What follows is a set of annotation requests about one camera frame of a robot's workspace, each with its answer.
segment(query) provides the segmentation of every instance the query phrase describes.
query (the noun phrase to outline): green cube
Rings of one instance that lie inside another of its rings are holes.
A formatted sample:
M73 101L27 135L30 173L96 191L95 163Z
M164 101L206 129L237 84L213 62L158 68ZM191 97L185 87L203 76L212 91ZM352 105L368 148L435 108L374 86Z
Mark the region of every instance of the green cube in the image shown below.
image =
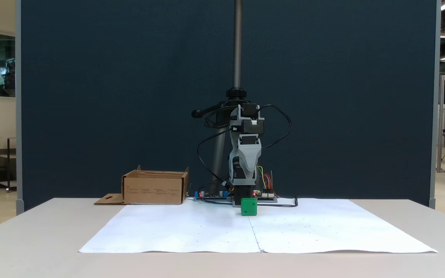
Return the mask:
M242 216L256 216L256 199L242 198L241 199L241 215Z

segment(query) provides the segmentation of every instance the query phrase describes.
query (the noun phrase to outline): white table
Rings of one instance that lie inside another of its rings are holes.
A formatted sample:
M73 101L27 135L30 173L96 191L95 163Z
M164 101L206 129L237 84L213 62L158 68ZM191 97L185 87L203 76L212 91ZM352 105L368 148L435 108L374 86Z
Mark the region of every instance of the white table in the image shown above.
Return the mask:
M122 209L94 206L96 200L56 198L1 224L0 277L445 278L445 215L408 200L353 202L438 254L82 254L78 250Z

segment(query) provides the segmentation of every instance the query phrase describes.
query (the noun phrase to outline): cardboard box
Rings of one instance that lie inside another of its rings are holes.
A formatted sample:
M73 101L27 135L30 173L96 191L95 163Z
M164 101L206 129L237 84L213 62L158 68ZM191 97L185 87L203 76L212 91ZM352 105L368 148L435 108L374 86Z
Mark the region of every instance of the cardboard box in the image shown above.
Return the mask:
M182 204L187 197L189 169L185 172L141 171L122 176L121 194L107 194L96 205Z

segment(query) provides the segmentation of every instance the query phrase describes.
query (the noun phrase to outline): framed picture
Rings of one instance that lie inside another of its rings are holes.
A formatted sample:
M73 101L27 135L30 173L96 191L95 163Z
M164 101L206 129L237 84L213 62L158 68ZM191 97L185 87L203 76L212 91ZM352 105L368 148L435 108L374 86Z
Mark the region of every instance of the framed picture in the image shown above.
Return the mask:
M15 100L15 34L1 30L0 100Z

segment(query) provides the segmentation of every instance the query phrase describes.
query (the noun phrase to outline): black cable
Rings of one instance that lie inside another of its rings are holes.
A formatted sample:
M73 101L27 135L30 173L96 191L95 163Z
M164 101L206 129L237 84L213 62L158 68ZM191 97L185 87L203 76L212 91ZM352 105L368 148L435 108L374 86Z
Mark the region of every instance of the black cable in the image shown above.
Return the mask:
M281 109L279 109L277 106L275 106L273 104L266 104L264 106L261 106L259 109L257 109L257 111L255 112L253 118L257 119L258 118L258 113L260 112L260 110L264 109L265 107L272 107L272 108L276 109L279 113L281 113L281 115L283 115L284 118L286 118L286 121L288 121L288 131L283 136L281 136L278 140L274 141L270 145L262 147L262 149L274 146L275 144L281 142L281 140L286 138L290 134L291 130L293 130L293 123L291 122L291 119L288 117L288 115L286 115L283 111L281 111Z
M207 167L207 165L205 165L204 161L202 160L202 157L200 157L200 146L201 146L203 143L209 141L210 139L215 138L215 137L217 137L217 136L219 136L219 135L221 135L221 134L223 134L223 133L226 133L226 132L228 132L228 131L230 131L230 129L228 129L228 130L224 130L223 132L219 132L219 133L217 133L217 134L214 134L214 135L210 136L209 138L207 138L207 139L203 140L202 142L200 142L200 143L198 144L198 146L197 146L197 155L198 155L198 159L200 160L200 162L202 162L202 165L205 167L205 169L207 169L207 171L209 171L209 172L212 174L212 176L214 176L215 178L217 178L217 180L220 181L221 183L222 183L224 180L222 180L219 176L217 176L214 172L212 172L212 171Z
M266 206L266 207L283 207L283 208L294 208L298 206L298 196L295 196L295 204L293 205L284 205L284 204L257 204L258 206Z
M205 118L204 125L208 128L214 128L214 129L220 129L220 128L224 128L224 127L228 126L231 119L224 121L224 122L217 123L217 122L211 120L211 118L212 118L212 116L214 116L216 113L218 113L220 111L224 111L224 110L228 110L228 109L234 110L237 107L238 106L223 106L221 108L215 109Z
M229 174L227 174L226 176L223 176L223 177L222 177L223 180L226 180L227 178L229 178ZM211 182L209 182L209 183L205 183L205 184L201 185L201 186L198 188L198 193L199 193L198 198L199 198L201 201L206 202L206 203L210 203L210 204L232 205L232 203L221 203L221 202L215 202L215 201L205 200L205 199L202 197L202 194L201 194L200 192L202 191L203 188L205 188L205 187L207 187L207 186L209 186L209 185L215 185L215 184L217 184L217 183L219 183L219 182L218 182L218 181L211 181Z

